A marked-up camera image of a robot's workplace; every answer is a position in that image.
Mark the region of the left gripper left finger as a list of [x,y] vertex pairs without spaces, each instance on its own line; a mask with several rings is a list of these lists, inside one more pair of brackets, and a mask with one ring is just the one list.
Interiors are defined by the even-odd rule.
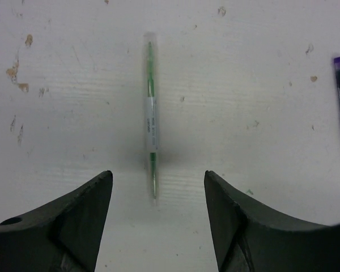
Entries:
[[113,188],[104,171],[0,223],[0,271],[94,271]]

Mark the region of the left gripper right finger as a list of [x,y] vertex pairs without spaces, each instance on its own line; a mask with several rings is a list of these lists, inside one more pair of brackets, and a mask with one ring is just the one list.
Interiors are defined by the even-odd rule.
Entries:
[[219,271],[340,271],[340,224],[286,215],[213,171],[204,186]]

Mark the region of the green clear highlighter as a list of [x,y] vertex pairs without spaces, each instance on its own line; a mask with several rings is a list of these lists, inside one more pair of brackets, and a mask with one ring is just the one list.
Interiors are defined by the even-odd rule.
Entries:
[[148,180],[151,198],[156,203],[158,199],[158,122],[157,97],[155,91],[155,34],[144,34],[144,79],[146,82],[146,98],[144,99],[145,138],[147,152]]

